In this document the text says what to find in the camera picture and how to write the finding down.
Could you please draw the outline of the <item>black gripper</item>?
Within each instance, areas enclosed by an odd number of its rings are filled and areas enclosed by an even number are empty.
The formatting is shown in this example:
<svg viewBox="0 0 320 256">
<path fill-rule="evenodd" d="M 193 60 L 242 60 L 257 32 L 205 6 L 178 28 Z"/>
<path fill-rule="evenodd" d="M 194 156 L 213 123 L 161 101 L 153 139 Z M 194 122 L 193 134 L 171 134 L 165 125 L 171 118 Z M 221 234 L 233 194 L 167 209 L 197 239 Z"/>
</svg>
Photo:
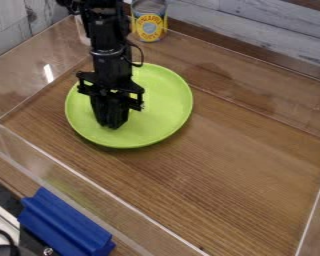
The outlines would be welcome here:
<svg viewBox="0 0 320 256">
<path fill-rule="evenodd" d="M 127 121 L 130 109 L 142 111 L 145 108 L 143 94 L 146 89 L 134 82 L 133 79 L 121 81 L 118 84 L 107 84 L 95 72 L 76 73 L 80 84 L 78 85 L 78 92 L 93 96 L 91 106 L 95 113 L 97 121 L 102 126 L 107 126 L 109 122 L 109 101 L 105 97 L 122 95 L 126 97 L 125 101 L 115 100 L 113 102 L 113 125 L 118 129 Z"/>
</svg>

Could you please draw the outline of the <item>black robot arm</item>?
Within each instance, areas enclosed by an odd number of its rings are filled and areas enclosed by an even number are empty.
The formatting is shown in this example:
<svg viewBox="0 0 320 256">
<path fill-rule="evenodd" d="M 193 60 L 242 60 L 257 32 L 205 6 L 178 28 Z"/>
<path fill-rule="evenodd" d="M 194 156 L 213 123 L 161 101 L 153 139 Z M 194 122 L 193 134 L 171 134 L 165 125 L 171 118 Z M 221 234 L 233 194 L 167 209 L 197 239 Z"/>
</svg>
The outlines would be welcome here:
<svg viewBox="0 0 320 256">
<path fill-rule="evenodd" d="M 133 80 L 130 19 L 123 0 L 56 0 L 68 12 L 82 17 L 86 36 L 91 41 L 94 71 L 79 71 L 78 91 L 91 99 L 97 120 L 102 126 L 119 129 L 129 121 L 130 110 L 143 109 L 146 89 Z"/>
</svg>

